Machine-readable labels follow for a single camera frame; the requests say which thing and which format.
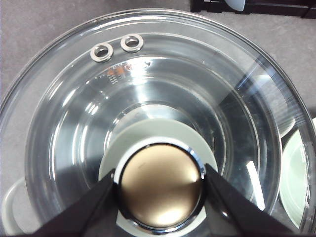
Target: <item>metal grommet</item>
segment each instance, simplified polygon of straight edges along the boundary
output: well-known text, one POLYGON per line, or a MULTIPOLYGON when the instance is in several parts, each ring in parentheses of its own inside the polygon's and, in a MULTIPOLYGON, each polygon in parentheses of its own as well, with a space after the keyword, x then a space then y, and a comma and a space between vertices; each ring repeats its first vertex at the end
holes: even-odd
POLYGON ((97 63, 109 61, 112 55, 113 48, 106 42, 96 44, 90 51, 91 58, 97 63))
POLYGON ((120 46, 126 52, 136 53, 138 52, 144 45, 143 38, 138 34, 129 34, 124 36, 120 41, 120 46))

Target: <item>white plate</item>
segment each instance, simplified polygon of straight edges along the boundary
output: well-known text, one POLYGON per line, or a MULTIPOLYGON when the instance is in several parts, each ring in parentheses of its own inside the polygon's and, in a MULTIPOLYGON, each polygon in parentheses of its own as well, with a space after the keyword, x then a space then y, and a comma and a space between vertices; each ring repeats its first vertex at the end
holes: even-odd
POLYGON ((280 197, 293 224, 299 228, 305 207, 307 166, 304 145, 297 130, 284 147, 281 167, 280 197))
MULTIPOLYGON (((188 145, 200 158, 203 164, 210 164, 217 171, 217 164, 213 152, 207 142, 191 127, 171 119, 153 118, 137 122, 123 130, 110 145, 104 154, 100 169, 99 180, 111 169, 116 168, 125 152, 134 144, 150 137, 166 137, 177 139, 188 145)), ((203 208, 197 217, 183 229, 165 234, 166 237, 180 237, 194 230, 205 219, 206 212, 203 208)), ((137 237, 156 237, 157 235, 145 233, 131 225, 120 212, 118 212, 117 225, 128 233, 137 237)))

